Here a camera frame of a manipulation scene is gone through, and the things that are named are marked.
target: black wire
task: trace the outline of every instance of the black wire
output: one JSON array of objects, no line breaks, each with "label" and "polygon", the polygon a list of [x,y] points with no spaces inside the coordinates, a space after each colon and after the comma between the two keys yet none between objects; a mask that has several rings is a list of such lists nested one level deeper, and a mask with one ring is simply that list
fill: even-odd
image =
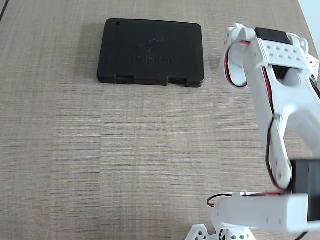
[{"label": "black wire", "polygon": [[221,240],[221,235],[222,235],[223,232],[224,232],[224,230],[221,229],[221,230],[220,230],[220,234],[219,234],[219,240]]},{"label": "black wire", "polygon": [[301,235],[298,236],[298,238],[297,238],[296,240],[301,240],[301,239],[303,239],[303,238],[305,237],[305,235],[307,235],[307,233],[308,233],[307,231],[301,233]]},{"label": "black wire", "polygon": [[[239,44],[250,44],[251,42],[250,41],[240,41],[238,42]],[[236,85],[232,79],[231,79],[231,76],[230,76],[230,71],[229,71],[229,51],[231,49],[232,45],[229,47],[229,49],[226,51],[226,54],[225,54],[225,67],[226,67],[226,71],[225,71],[225,74],[226,74],[226,79],[228,80],[228,82],[234,86],[235,88],[244,88],[248,85],[247,82],[245,82],[243,85]]]},{"label": "black wire", "polygon": [[275,121],[275,106],[274,106],[274,100],[273,100],[273,96],[272,96],[272,88],[271,88],[270,80],[269,80],[269,77],[267,74],[267,69],[265,67],[263,67],[262,72],[263,72],[263,75],[265,77],[265,81],[267,84],[269,103],[270,103],[270,108],[272,111],[272,119],[271,119],[271,122],[268,127],[267,139],[266,139],[265,164],[266,164],[266,168],[268,170],[268,173],[270,175],[270,178],[271,178],[273,185],[275,185],[279,190],[286,191],[287,189],[283,189],[277,184],[277,181],[272,173],[272,169],[271,169],[270,162],[269,162],[269,160],[270,160],[270,145],[271,145],[271,130],[272,130],[273,123]]},{"label": "black wire", "polygon": [[6,0],[5,3],[4,3],[4,5],[3,5],[2,11],[1,11],[1,13],[0,13],[0,22],[1,22],[1,19],[2,19],[3,15],[4,15],[4,13],[5,13],[5,10],[6,10],[6,8],[7,8],[8,3],[9,3],[9,0]]},{"label": "black wire", "polygon": [[318,95],[318,97],[320,98],[320,91],[319,91],[319,88],[317,87],[317,85],[315,84],[317,81],[316,81],[316,78],[313,74],[311,74],[310,76],[310,83],[311,83],[311,86],[313,88],[313,90],[315,91],[315,93]]},{"label": "black wire", "polygon": [[214,196],[211,196],[209,197],[207,200],[206,200],[206,204],[211,207],[211,208],[214,208],[215,206],[212,206],[210,205],[210,201],[214,198],[217,198],[217,197],[232,197],[231,194],[226,194],[226,193],[220,193],[220,194],[217,194],[217,195],[214,195]]}]

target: red wire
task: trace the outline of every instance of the red wire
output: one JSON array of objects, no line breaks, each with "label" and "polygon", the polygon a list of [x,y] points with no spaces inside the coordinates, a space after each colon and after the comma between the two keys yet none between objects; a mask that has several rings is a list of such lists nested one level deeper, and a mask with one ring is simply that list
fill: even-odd
[{"label": "red wire", "polygon": [[[245,44],[245,45],[250,45],[250,42],[249,41],[240,41],[238,42],[239,44]],[[224,58],[224,71],[225,71],[225,76],[226,76],[226,79],[227,81],[234,87],[236,88],[244,88],[248,85],[247,81],[242,84],[242,85],[236,85],[232,80],[231,80],[231,77],[230,77],[230,72],[229,72],[229,50],[230,48],[226,51],[226,54],[225,54],[225,58]]]},{"label": "red wire", "polygon": [[271,94],[271,86],[270,86],[270,82],[268,81],[268,78],[267,78],[267,72],[266,72],[266,68],[263,67],[262,68],[262,71],[263,71],[263,75],[264,75],[264,80],[265,80],[265,84],[266,84],[266,88],[267,88],[267,91],[268,91],[268,98],[269,98],[269,102],[271,103],[272,101],[272,94]]},{"label": "red wire", "polygon": [[261,193],[256,193],[256,194],[252,194],[249,196],[267,196],[267,195],[279,195],[282,192],[278,192],[278,191],[272,191],[272,192],[261,192]]}]

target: black plastic case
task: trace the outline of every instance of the black plastic case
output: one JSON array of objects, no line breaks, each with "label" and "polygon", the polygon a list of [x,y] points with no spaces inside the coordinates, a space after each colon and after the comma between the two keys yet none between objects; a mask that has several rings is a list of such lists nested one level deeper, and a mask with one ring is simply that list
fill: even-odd
[{"label": "black plastic case", "polygon": [[108,19],[97,77],[101,83],[109,84],[200,87],[205,78],[201,26]]}]

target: cable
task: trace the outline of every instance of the cable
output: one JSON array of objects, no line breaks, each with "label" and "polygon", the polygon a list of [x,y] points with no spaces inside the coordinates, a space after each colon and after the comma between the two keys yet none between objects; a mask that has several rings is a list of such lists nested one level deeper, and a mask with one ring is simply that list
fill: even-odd
[{"label": "cable", "polygon": [[282,192],[259,192],[255,194],[250,194],[250,195],[244,195],[244,197],[261,197],[261,196],[273,196],[273,195],[282,195]]},{"label": "cable", "polygon": [[275,121],[275,107],[274,107],[274,101],[273,101],[273,97],[272,97],[272,88],[271,88],[270,80],[269,80],[269,77],[268,77],[268,74],[267,74],[267,70],[266,70],[265,67],[262,67],[262,72],[263,72],[263,75],[264,75],[266,89],[268,91],[268,98],[269,98],[270,108],[271,108],[271,111],[272,111],[272,119],[271,119],[271,122],[270,122],[269,127],[268,127],[267,139],[266,139],[265,164],[266,164],[266,168],[268,170],[268,173],[269,173],[269,176],[271,178],[271,181],[272,181],[273,185],[278,190],[280,190],[281,192],[284,192],[284,191],[286,191],[286,189],[281,188],[277,184],[277,181],[276,181],[276,179],[275,179],[275,177],[274,177],[274,175],[272,173],[272,169],[271,169],[270,162],[269,162],[269,159],[270,159],[270,145],[271,145],[271,129],[272,129],[273,123]]},{"label": "cable", "polygon": [[313,88],[313,90],[315,91],[315,93],[317,94],[318,98],[320,98],[320,91],[319,91],[319,88],[317,87],[316,85],[316,78],[313,74],[311,74],[310,76],[310,83],[311,83],[311,86]]},{"label": "cable", "polygon": [[303,238],[305,237],[305,235],[307,235],[307,233],[308,233],[307,231],[301,233],[301,235],[298,236],[298,238],[297,238],[296,240],[301,240],[301,239],[303,239]]},{"label": "cable", "polygon": [[224,230],[221,229],[221,230],[220,230],[220,234],[219,234],[219,240],[221,240],[221,235],[222,235],[223,232],[224,232]]},{"label": "cable", "polygon": [[214,196],[211,196],[209,197],[207,200],[206,200],[206,204],[211,207],[211,208],[214,208],[215,207],[215,204],[214,203],[210,203],[210,201],[212,199],[215,199],[217,197],[232,197],[231,194],[226,194],[226,193],[220,193],[220,194],[217,194],[217,195],[214,195]]},{"label": "cable", "polygon": [[7,6],[8,6],[8,3],[9,3],[9,0],[6,0],[4,5],[3,5],[2,11],[0,13],[0,22],[1,22],[2,17],[4,16],[4,13],[5,13],[5,10],[6,10]]},{"label": "cable", "polygon": [[244,88],[248,85],[247,81],[245,81],[244,84],[242,85],[236,85],[231,77],[230,77],[230,71],[229,71],[229,51],[231,49],[231,47],[234,45],[234,44],[245,44],[245,45],[250,45],[250,42],[249,41],[239,41],[239,42],[233,42],[230,47],[228,48],[228,50],[226,51],[225,53],[225,58],[224,58],[224,71],[225,71],[225,77],[227,79],[227,81],[235,88]]}]

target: embossed logo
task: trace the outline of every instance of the embossed logo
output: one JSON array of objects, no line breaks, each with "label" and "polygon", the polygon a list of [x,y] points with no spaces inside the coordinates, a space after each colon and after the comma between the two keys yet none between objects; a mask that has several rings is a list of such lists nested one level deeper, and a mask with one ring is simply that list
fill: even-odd
[{"label": "embossed logo", "polygon": [[140,64],[171,64],[173,57],[171,56],[131,56],[132,62],[138,62]]},{"label": "embossed logo", "polygon": [[155,34],[155,36],[152,39],[145,38],[145,42],[140,45],[140,47],[153,47],[154,45],[161,43],[166,40],[165,36],[159,36],[158,33]]}]

